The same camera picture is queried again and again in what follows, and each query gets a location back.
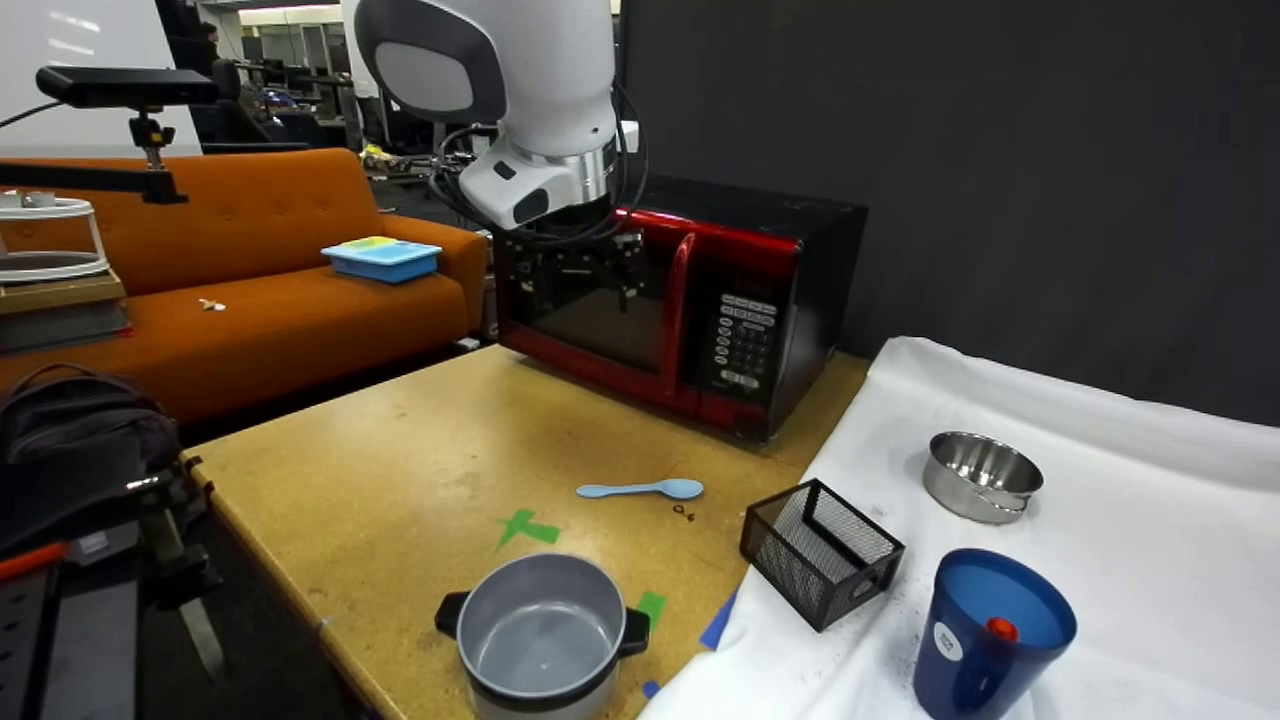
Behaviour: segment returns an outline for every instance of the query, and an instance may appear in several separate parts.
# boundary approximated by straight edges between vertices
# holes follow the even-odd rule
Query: green tape
[[[518,507],[505,524],[505,536],[498,545],[512,545],[512,536],[532,536],[539,545],[557,545],[559,528],[557,524],[538,524],[532,507]]]
[[[657,592],[639,596],[639,610],[647,615],[647,629],[657,629],[657,621],[664,621],[669,599]]]

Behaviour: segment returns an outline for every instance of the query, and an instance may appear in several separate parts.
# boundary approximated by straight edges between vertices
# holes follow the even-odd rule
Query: metal spoon
[[[701,481],[671,475],[657,485],[581,485],[575,496],[600,499],[600,496],[669,496],[669,499],[695,499],[705,496]]]

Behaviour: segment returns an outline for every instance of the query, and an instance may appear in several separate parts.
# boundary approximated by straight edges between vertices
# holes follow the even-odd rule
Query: microwave control panel
[[[769,391],[775,337],[775,304],[725,291],[712,327],[712,384],[738,396]]]

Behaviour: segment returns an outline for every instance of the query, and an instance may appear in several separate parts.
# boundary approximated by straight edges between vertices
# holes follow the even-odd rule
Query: shelf
[[[38,224],[38,219],[84,219],[91,214],[88,201],[71,194],[31,194],[38,204],[19,204],[15,194],[0,194],[0,224]]]
[[[0,251],[0,284],[51,284],[112,270],[96,251]]]

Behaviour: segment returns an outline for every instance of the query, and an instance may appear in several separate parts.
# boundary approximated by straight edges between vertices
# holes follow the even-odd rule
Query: black mesh basket
[[[748,507],[741,553],[821,633],[894,584],[905,545],[804,481]]]

